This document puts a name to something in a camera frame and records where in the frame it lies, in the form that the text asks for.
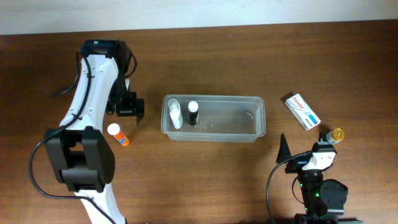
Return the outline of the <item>white lotion bottle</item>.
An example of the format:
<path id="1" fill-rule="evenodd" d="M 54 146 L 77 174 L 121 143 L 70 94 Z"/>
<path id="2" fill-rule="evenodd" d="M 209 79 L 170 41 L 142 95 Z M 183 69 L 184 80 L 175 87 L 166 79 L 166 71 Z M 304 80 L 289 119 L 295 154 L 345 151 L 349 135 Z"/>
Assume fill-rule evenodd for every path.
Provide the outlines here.
<path id="1" fill-rule="evenodd" d="M 170 119 L 175 129 L 180 129 L 183 124 L 182 110 L 179 102 L 176 99 L 171 99 L 168 102 Z"/>

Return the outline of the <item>dark bottle white cap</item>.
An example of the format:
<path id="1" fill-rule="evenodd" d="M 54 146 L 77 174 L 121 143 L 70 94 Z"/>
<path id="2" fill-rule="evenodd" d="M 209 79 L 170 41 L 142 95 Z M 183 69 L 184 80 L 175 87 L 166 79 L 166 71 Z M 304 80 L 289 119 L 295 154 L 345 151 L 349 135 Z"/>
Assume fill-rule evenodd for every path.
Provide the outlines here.
<path id="1" fill-rule="evenodd" d="M 188 122 L 189 125 L 196 125 L 198 121 L 198 103 L 191 101 L 188 104 Z"/>

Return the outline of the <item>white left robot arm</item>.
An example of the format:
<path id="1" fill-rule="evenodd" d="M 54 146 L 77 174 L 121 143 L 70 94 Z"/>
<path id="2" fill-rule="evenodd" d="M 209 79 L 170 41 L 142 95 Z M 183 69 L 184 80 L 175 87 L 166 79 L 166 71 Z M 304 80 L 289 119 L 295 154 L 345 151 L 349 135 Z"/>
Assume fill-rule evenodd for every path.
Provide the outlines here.
<path id="1" fill-rule="evenodd" d="M 126 223 L 111 182 L 115 156 L 104 138 L 104 116 L 144 118 L 144 99 L 130 90 L 129 65 L 137 65 L 122 40 L 87 40 L 78 53 L 72 103 L 57 129 L 48 129 L 44 145 L 56 180 L 81 200 L 92 223 Z"/>

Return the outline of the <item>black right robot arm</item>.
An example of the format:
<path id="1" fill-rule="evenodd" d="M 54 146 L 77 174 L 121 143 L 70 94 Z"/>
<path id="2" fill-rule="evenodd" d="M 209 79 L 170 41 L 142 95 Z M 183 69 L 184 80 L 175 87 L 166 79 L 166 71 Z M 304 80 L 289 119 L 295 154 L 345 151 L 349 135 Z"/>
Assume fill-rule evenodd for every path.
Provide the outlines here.
<path id="1" fill-rule="evenodd" d="M 291 155 L 285 136 L 280 137 L 277 167 L 286 165 L 285 173 L 296 174 L 300 184 L 304 214 L 296 214 L 294 223 L 362 223 L 356 218 L 341 218 L 348 188 L 335 179 L 324 179 L 323 172 L 331 168 L 337 152 L 332 143 L 320 133 L 312 149 Z"/>

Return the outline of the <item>clear plastic container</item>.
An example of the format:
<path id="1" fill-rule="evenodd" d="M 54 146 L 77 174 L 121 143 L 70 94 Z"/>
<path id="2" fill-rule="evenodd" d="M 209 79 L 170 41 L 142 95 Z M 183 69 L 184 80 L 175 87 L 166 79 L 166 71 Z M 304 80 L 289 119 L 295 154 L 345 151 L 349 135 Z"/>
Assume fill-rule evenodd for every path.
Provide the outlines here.
<path id="1" fill-rule="evenodd" d="M 183 124 L 175 129 L 168 102 L 176 99 Z M 188 122 L 188 104 L 198 103 L 198 121 Z M 162 105 L 161 130 L 175 141 L 254 142 L 266 133 L 264 100 L 259 96 L 167 95 Z"/>

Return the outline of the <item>gold lid small jar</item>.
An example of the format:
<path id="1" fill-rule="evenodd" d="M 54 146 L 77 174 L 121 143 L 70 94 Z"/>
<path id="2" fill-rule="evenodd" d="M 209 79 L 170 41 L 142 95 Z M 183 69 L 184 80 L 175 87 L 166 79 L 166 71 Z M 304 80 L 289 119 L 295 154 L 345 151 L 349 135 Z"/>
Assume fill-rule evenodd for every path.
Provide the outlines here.
<path id="1" fill-rule="evenodd" d="M 326 140 L 331 144 L 338 144 L 345 138 L 345 132 L 341 128 L 336 128 L 326 135 Z"/>

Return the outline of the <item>white Panadol box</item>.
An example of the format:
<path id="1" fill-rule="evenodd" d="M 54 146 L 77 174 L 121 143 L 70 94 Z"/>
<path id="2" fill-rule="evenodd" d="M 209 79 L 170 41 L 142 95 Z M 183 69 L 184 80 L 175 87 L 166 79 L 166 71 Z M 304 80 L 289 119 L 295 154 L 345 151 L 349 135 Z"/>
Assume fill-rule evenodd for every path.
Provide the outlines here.
<path id="1" fill-rule="evenodd" d="M 309 131 L 321 123 L 320 118 L 313 112 L 300 94 L 291 96 L 284 103 L 304 130 Z"/>

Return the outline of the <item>orange tube white cap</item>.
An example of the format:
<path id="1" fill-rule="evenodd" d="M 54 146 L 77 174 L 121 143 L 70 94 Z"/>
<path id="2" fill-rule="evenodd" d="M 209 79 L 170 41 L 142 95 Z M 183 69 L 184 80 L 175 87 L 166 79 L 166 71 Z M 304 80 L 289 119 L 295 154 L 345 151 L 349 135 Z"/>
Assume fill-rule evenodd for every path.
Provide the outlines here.
<path id="1" fill-rule="evenodd" d="M 128 146 L 130 141 L 127 136 L 122 132 L 121 127 L 112 123 L 107 127 L 107 132 L 112 135 L 122 146 Z"/>

